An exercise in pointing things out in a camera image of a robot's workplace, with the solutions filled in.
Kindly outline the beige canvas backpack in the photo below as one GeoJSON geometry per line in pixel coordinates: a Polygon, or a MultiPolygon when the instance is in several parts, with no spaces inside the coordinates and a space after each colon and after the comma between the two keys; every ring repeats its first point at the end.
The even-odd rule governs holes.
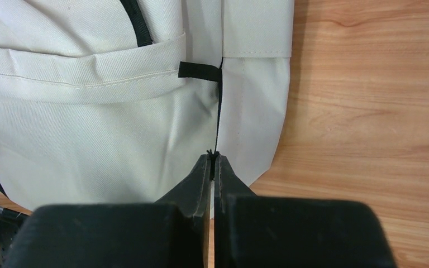
{"type": "Polygon", "coordinates": [[[217,150],[251,185],[287,110],[293,1],[0,1],[0,192],[153,202],[217,150]]]}

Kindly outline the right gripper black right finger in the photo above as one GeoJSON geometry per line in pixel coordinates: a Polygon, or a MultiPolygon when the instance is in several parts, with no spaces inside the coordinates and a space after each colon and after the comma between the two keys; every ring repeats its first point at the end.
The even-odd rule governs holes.
{"type": "Polygon", "coordinates": [[[396,267],[368,205],[257,195],[222,155],[213,171],[215,267],[396,267]]]}

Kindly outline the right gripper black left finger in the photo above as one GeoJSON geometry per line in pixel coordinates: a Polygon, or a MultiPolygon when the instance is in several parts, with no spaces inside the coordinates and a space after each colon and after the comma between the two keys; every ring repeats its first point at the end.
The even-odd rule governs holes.
{"type": "Polygon", "coordinates": [[[5,267],[206,267],[212,155],[153,203],[58,204],[19,230],[5,267]]]}

